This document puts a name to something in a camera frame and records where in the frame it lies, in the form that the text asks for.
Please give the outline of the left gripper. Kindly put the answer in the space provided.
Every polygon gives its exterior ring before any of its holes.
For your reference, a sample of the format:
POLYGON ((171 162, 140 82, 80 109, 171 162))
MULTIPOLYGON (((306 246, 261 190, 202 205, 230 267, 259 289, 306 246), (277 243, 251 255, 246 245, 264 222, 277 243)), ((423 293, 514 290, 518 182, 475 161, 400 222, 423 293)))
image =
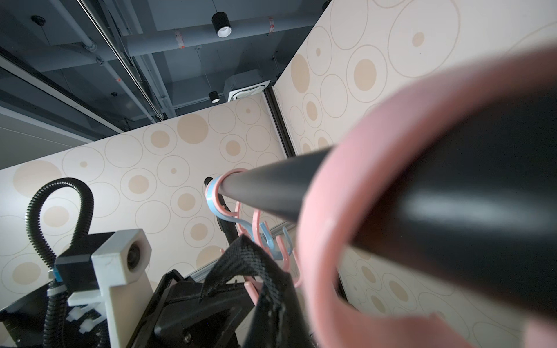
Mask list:
POLYGON ((129 347, 239 347, 236 330, 254 307, 245 287, 226 284, 200 300, 202 284, 165 274, 133 332, 129 347))

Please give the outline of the black bag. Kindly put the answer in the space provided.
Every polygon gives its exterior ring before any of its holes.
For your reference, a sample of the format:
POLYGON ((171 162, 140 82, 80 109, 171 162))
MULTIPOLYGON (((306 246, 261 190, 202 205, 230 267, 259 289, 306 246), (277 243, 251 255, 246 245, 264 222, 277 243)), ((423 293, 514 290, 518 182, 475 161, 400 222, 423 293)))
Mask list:
POLYGON ((221 293, 235 276, 260 277, 263 286, 245 347, 312 347, 292 277, 247 236, 238 237, 207 275, 200 302, 221 293))

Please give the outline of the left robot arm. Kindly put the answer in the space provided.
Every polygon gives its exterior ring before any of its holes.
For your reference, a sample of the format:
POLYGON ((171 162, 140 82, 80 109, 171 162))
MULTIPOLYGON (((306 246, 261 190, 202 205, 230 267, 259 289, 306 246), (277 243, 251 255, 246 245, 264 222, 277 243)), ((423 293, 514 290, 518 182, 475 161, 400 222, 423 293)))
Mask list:
POLYGON ((76 178, 41 184, 19 215, 1 211, 3 347, 240 347, 244 287, 200 299, 207 268, 149 276, 141 226, 94 232, 99 195, 76 178))

